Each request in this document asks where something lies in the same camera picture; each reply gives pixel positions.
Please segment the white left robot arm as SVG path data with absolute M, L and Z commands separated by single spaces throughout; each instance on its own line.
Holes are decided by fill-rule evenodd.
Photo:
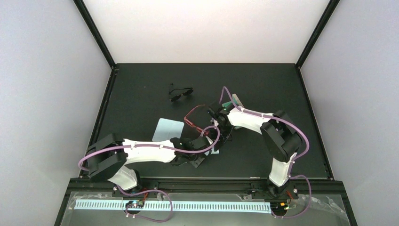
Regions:
M 162 162 L 173 166 L 191 163 L 197 167 L 215 148 L 219 136 L 207 133 L 197 139 L 171 138 L 165 141 L 134 141 L 111 133 L 87 148 L 78 167 L 93 182 L 110 181 L 123 190 L 139 185 L 138 171 L 127 166 L 138 162 Z

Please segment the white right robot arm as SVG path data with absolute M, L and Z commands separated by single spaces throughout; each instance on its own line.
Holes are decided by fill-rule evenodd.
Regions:
M 218 103 L 210 105 L 207 112 L 220 131 L 215 146 L 217 149 L 224 145 L 235 127 L 246 128 L 262 135 L 272 156 L 267 192 L 270 196 L 281 197 L 287 191 L 292 164 L 303 143 L 299 132 L 289 125 L 288 116 L 282 111 L 265 114 L 241 106 L 235 107 L 233 104 L 224 107 Z

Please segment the grey felt glasses case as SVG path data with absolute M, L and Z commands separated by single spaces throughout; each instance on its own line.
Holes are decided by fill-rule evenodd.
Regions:
M 238 96 L 237 96 L 236 94 L 232 94 L 232 98 L 233 98 L 234 103 L 235 103 L 237 106 L 244 107 L 243 104 L 242 104 L 242 102 L 240 101 L 240 99 L 238 98 Z M 223 106 L 224 108 L 226 108 L 227 106 L 229 106 L 229 105 L 231 105 L 231 104 L 232 104 L 232 101 L 228 101 L 228 102 L 223 103 L 222 106 Z M 240 128 L 241 128 L 240 126 L 234 127 L 235 130 L 240 129 Z

